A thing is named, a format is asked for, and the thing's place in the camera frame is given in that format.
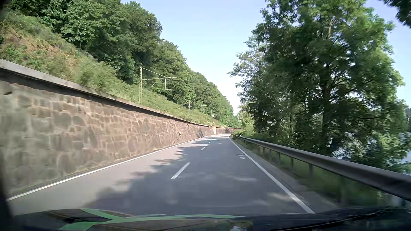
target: blue sky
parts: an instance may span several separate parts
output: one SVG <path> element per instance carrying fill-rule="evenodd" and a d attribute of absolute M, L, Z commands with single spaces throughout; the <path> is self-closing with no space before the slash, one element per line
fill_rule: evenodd
<path fill-rule="evenodd" d="M 247 49 L 244 44 L 257 23 L 263 19 L 259 10 L 264 0 L 140 0 L 141 6 L 154 13 L 163 25 L 161 37 L 178 45 L 193 71 L 202 73 L 215 83 L 238 112 L 240 104 L 235 88 L 239 78 L 227 74 L 236 53 Z M 398 89 L 398 98 L 411 105 L 411 29 L 400 25 L 395 18 L 396 9 L 381 1 L 369 0 L 368 7 L 386 21 L 394 21 L 396 28 L 388 35 L 394 48 L 394 67 L 404 78 L 405 87 Z"/>

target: green tree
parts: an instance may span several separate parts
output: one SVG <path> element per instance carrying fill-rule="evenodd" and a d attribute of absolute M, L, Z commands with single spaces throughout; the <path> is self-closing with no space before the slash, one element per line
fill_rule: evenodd
<path fill-rule="evenodd" d="M 243 77 L 239 85 L 256 131 L 356 162 L 374 153 L 381 158 L 368 164 L 400 171 L 409 135 L 405 103 L 396 97 L 403 82 L 387 43 L 394 26 L 364 3 L 270 1 L 253 31 L 254 45 L 232 74 Z M 386 152 L 388 146 L 397 152 Z"/>
<path fill-rule="evenodd" d="M 397 19 L 411 27 L 411 1 L 410 0 L 380 0 L 390 7 L 395 7 L 398 10 Z"/>

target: grass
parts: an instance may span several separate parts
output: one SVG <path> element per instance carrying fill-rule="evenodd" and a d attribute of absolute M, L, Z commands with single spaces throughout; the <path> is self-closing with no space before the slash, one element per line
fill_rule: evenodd
<path fill-rule="evenodd" d="M 41 23 L 41 19 L 7 12 L 0 25 L 0 58 L 103 92 L 139 102 L 139 87 L 116 78 L 114 69 L 77 49 Z M 197 110 L 169 101 L 165 96 L 143 89 L 142 105 L 205 125 L 212 118 Z M 218 120 L 216 126 L 225 127 Z"/>
<path fill-rule="evenodd" d="M 313 174 L 311 177 L 308 163 L 294 159 L 294 168 L 292 168 L 291 157 L 287 155 L 272 151 L 270 156 L 270 151 L 267 149 L 263 151 L 263 149 L 257 145 L 251 143 L 245 144 L 239 140 L 238 142 L 297 179 L 309 190 L 323 195 L 340 206 L 390 205 L 388 200 L 391 195 L 387 193 L 315 166 L 313 166 Z"/>

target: stone retaining wall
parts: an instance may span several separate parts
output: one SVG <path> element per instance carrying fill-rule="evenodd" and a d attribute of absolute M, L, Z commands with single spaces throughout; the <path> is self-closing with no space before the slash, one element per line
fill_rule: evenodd
<path fill-rule="evenodd" d="M 42 79 L 29 78 L 22 75 L 26 67 L 19 67 L 20 73 L 0 67 L 0 154 L 9 195 L 153 150 L 233 131 L 184 121 L 124 99 L 114 100 L 114 96 L 69 88 L 45 73 L 40 72 L 46 75 Z"/>

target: asphalt road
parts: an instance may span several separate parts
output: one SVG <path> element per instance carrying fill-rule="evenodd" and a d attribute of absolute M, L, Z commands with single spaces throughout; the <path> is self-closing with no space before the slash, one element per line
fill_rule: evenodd
<path fill-rule="evenodd" d="M 316 212 L 240 148 L 227 134 L 204 137 L 8 202 L 16 215 L 68 208 L 132 215 Z"/>

